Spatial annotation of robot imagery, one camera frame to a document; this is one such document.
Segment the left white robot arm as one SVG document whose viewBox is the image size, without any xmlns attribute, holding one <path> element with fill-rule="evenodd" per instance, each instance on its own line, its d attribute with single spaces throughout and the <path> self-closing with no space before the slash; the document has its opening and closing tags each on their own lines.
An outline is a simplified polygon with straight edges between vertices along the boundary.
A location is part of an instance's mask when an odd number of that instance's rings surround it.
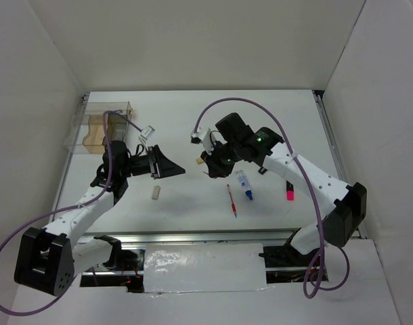
<svg viewBox="0 0 413 325">
<path fill-rule="evenodd" d="M 79 243 L 84 233 L 115 205 L 128 188 L 128 178 L 148 174 L 153 179 L 183 175 L 185 169 L 169 160 L 158 146 L 143 155 L 131 155 L 125 142 L 112 141 L 103 155 L 94 180 L 82 198 L 41 229 L 24 232 L 14 271 L 16 283 L 60 297 L 74 278 L 94 265 L 115 270 L 125 256 L 120 240 L 94 236 Z"/>
</svg>

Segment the red gel pen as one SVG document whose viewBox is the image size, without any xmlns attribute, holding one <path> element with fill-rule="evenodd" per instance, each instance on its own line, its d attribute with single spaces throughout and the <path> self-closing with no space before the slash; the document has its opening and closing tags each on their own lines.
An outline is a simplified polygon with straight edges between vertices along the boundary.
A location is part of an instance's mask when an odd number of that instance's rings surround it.
<svg viewBox="0 0 413 325">
<path fill-rule="evenodd" d="M 237 214 L 237 209 L 236 209 L 236 205 L 235 205 L 235 202 L 234 202 L 234 198 L 233 198 L 233 195 L 232 195 L 231 187 L 230 187 L 229 184 L 226 184 L 226 188 L 227 188 L 227 192 L 228 192 L 229 197 L 230 197 L 232 213 L 234 214 L 234 217 L 237 219 L 238 214 Z"/>
</svg>

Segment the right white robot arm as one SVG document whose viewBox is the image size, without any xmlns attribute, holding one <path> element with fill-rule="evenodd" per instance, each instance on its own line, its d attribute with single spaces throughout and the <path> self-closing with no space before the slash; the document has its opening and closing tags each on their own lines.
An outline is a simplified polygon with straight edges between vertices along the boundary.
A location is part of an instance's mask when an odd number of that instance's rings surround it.
<svg viewBox="0 0 413 325">
<path fill-rule="evenodd" d="M 367 189 L 362 184 L 349 185 L 333 177 L 291 152 L 275 131 L 267 127 L 253 131 L 239 114 L 231 113 L 215 126 L 222 142 L 213 137 L 210 129 L 191 134 L 192 142 L 204 148 L 200 157 L 208 167 L 209 177 L 228 177 L 234 165 L 243 160 L 283 177 L 316 199 L 320 220 L 302 227 L 288 239 L 285 257 L 290 264 L 301 265 L 325 243 L 346 245 L 366 216 Z"/>
</svg>

